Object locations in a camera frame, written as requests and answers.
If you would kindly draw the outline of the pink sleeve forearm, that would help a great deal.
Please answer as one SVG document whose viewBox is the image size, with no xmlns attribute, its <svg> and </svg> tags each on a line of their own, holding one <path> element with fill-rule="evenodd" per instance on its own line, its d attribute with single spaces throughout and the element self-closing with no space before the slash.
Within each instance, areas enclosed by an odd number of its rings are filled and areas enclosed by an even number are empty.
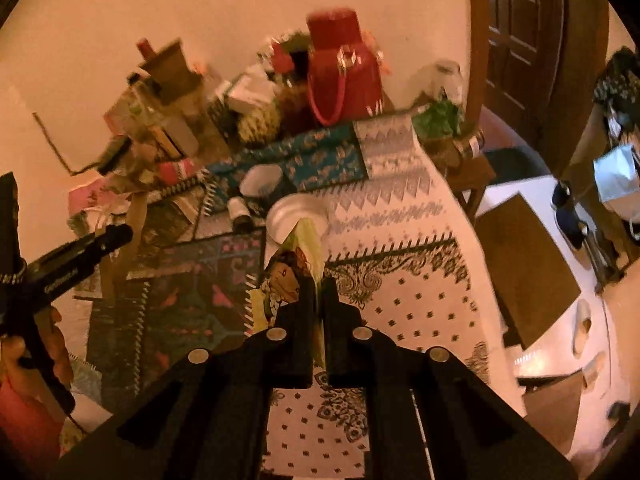
<svg viewBox="0 0 640 480">
<path fill-rule="evenodd" d="M 40 401 L 18 393 L 9 379 L 1 383 L 1 431 L 35 479 L 46 478 L 60 458 L 63 426 Z"/>
</svg>

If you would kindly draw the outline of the person's left hand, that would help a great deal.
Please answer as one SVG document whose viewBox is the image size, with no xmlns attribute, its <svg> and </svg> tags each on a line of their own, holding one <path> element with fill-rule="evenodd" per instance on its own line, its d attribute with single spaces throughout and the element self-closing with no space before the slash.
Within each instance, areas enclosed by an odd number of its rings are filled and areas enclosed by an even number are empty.
<svg viewBox="0 0 640 480">
<path fill-rule="evenodd" d="M 55 307 L 47 306 L 33 318 L 17 326 L 15 335 L 1 339 L 1 368 L 3 379 L 21 396 L 29 396 L 42 403 L 49 400 L 72 409 L 70 394 L 73 371 L 64 336 L 58 328 L 62 321 Z"/>
</svg>

